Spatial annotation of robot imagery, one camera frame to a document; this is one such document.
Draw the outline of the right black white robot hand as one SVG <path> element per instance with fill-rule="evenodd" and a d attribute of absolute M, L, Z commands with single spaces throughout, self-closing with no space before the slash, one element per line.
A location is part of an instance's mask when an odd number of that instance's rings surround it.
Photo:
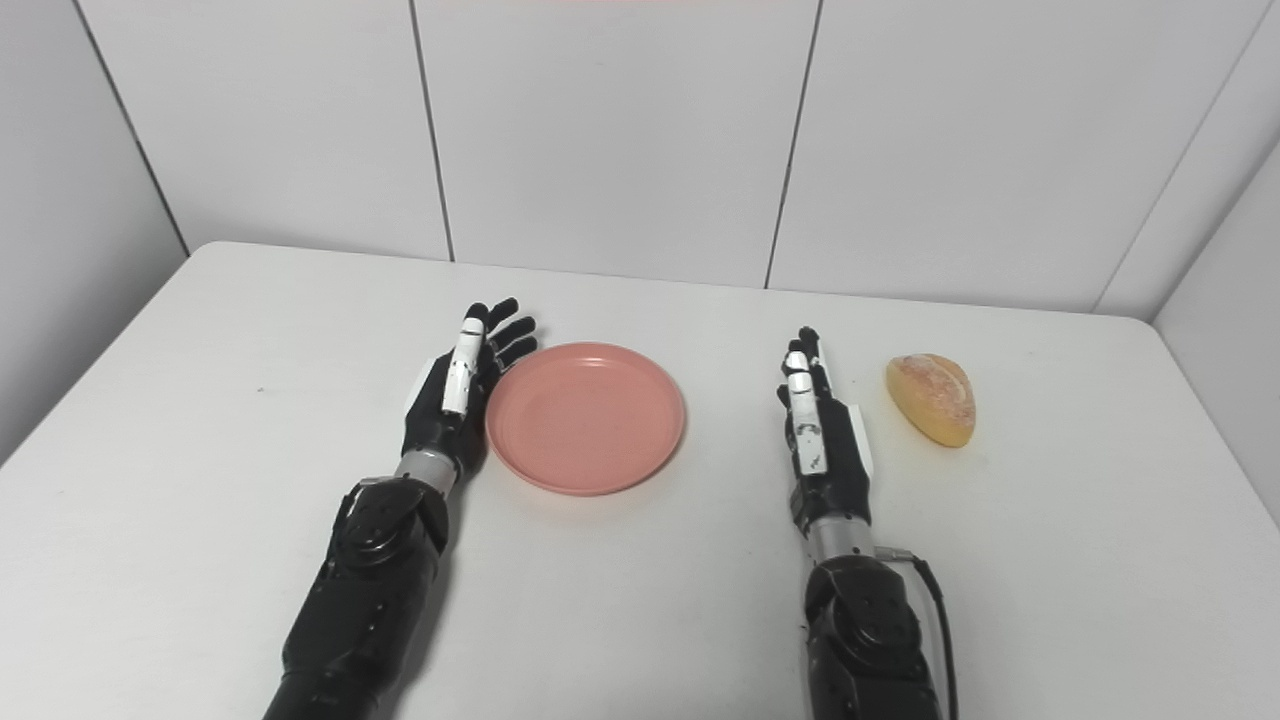
<path fill-rule="evenodd" d="M 803 533 L 823 518 L 872 524 L 870 471 L 861 441 L 865 428 L 835 397 L 820 336 L 804 325 L 790 340 L 777 397 L 785 407 L 783 436 L 794 470 L 790 514 Z"/>

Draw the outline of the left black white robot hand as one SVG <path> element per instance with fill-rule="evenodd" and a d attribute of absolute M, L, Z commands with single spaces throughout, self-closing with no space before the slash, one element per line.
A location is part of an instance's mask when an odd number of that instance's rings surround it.
<path fill-rule="evenodd" d="M 454 347 L 430 365 L 404 414 L 402 455 L 445 457 L 457 480 L 472 477 L 485 455 L 489 398 L 507 372 L 538 350 L 536 328 L 517 299 L 472 304 Z"/>

